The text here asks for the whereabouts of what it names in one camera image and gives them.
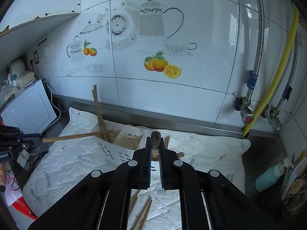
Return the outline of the red plastic stool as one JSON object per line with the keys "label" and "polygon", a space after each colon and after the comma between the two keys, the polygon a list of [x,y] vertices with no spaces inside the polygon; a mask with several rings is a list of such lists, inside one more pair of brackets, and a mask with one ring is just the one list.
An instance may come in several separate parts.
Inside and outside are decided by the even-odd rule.
{"label": "red plastic stool", "polygon": [[23,197],[21,196],[19,199],[17,199],[12,206],[19,211],[20,213],[22,213],[23,215],[25,215],[28,218],[31,218],[32,220],[36,220],[37,216],[32,212],[32,210],[28,207],[28,205],[26,204],[26,202],[24,201]]}

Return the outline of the cream plastic utensil holder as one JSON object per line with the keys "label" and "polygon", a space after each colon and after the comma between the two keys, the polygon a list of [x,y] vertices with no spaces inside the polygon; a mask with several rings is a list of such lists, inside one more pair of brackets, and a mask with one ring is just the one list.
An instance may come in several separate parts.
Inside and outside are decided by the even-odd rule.
{"label": "cream plastic utensil holder", "polygon": [[98,154],[102,163],[97,166],[102,172],[115,170],[118,165],[132,160],[133,153],[146,146],[147,137],[151,136],[153,129],[135,127],[116,122],[106,122],[106,128],[110,131],[110,142],[94,136],[98,145]]}

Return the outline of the teal soap bottle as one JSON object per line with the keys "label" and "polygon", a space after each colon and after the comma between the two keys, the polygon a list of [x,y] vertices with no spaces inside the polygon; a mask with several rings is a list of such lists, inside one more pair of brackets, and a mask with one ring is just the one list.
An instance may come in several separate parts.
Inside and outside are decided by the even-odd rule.
{"label": "teal soap bottle", "polygon": [[282,163],[268,168],[255,180],[255,188],[258,192],[263,192],[274,185],[289,167],[294,168],[294,164],[289,157],[286,157]]}

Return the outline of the black utensil pot with spoons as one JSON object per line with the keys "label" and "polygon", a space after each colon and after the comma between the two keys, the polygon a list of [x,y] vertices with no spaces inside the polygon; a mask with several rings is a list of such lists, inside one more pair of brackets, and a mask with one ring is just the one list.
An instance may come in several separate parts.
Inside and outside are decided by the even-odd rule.
{"label": "black utensil pot with spoons", "polygon": [[290,215],[296,215],[306,204],[306,150],[296,160],[295,154],[287,157],[284,167],[281,202]]}

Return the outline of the wall power socket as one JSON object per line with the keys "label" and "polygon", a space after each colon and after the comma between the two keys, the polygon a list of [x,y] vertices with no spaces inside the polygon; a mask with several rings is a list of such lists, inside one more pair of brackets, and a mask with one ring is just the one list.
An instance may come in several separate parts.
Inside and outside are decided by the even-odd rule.
{"label": "wall power socket", "polygon": [[38,51],[36,50],[34,53],[33,53],[33,63],[34,64],[39,64],[39,54],[38,54]]}

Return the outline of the white microwave oven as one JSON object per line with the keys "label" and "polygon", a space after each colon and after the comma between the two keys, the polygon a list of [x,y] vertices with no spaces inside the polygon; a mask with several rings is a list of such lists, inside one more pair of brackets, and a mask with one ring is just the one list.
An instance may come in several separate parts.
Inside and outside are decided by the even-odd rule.
{"label": "white microwave oven", "polygon": [[56,119],[56,114],[39,80],[9,102],[1,118],[5,126],[17,127],[25,134],[42,133]]}

